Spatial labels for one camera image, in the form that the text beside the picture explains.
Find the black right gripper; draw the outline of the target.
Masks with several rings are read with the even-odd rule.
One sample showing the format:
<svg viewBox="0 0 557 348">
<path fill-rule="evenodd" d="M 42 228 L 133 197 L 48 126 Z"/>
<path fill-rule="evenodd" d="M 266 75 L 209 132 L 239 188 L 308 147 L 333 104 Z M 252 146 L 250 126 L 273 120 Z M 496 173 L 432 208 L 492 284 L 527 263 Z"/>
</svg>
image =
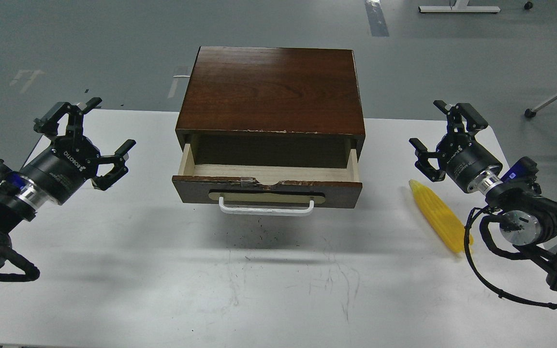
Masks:
<svg viewBox="0 0 557 348">
<path fill-rule="evenodd" d="M 476 185 L 472 182 L 479 174 L 486 170 L 499 174 L 502 170 L 501 162 L 472 137 L 488 128 L 488 122 L 470 103 L 433 104 L 447 117 L 447 135 L 434 152 L 429 152 L 420 139 L 410 138 L 409 143 L 415 148 L 415 167 L 430 181 L 443 181 L 447 174 L 463 192 L 474 192 Z M 431 165 L 431 159 L 438 161 L 439 168 Z"/>
</svg>

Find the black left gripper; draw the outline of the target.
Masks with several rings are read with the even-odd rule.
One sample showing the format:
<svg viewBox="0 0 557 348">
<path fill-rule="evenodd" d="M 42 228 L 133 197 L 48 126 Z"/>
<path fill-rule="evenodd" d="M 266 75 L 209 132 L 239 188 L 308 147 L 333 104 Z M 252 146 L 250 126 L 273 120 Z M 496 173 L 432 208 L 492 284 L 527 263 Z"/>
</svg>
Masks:
<svg viewBox="0 0 557 348">
<path fill-rule="evenodd" d="M 64 204 L 89 179 L 95 189 L 106 191 L 128 172 L 125 163 L 128 152 L 136 145 L 135 140 L 128 139 L 112 156 L 103 157 L 83 136 L 84 116 L 102 101 L 94 97 L 81 106 L 58 102 L 43 117 L 34 119 L 33 130 L 54 139 L 19 174 L 35 183 L 58 205 Z M 65 136 L 59 136 L 59 121 L 64 116 L 68 117 L 66 132 Z M 80 138 L 80 143 L 74 145 L 73 138 Z M 105 175 L 96 176 L 97 167 L 104 164 L 113 164 L 113 168 Z"/>
</svg>

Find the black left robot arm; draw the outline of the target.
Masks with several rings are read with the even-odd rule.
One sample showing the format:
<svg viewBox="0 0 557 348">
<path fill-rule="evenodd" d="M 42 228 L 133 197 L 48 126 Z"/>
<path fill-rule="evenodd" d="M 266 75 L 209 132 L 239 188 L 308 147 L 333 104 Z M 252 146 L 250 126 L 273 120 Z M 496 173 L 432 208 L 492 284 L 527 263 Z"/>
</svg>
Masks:
<svg viewBox="0 0 557 348">
<path fill-rule="evenodd" d="M 84 116 L 102 103 L 99 97 L 73 105 L 58 102 L 34 121 L 34 130 L 49 146 L 18 171 L 0 160 L 0 282 L 31 282 L 40 270 L 13 249 L 10 233 L 22 221 L 31 221 L 45 202 L 64 204 L 90 181 L 106 191 L 128 172 L 128 139 L 110 156 L 102 156 L 83 133 Z"/>
</svg>

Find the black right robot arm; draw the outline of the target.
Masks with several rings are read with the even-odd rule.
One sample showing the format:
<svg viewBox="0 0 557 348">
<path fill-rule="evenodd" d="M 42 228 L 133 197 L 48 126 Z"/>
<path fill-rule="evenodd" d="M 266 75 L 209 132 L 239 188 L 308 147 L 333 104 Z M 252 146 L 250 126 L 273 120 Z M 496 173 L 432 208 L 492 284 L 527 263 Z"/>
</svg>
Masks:
<svg viewBox="0 0 557 348">
<path fill-rule="evenodd" d="M 460 247 L 466 249 L 471 227 L 479 219 L 481 238 L 491 253 L 534 262 L 546 271 L 549 288 L 557 291 L 557 201 L 542 196 L 535 161 L 522 157 L 501 175 L 501 161 L 476 139 L 488 127 L 482 115 L 470 103 L 434 101 L 434 105 L 446 115 L 446 134 L 435 151 L 415 137 L 409 140 L 415 148 L 415 167 L 430 181 L 449 177 L 464 193 L 481 192 L 486 201 L 485 207 L 471 210 L 459 234 Z M 478 272 L 471 254 L 466 256 L 478 280 L 499 298 L 557 310 L 556 303 L 524 299 L 493 286 Z"/>
</svg>

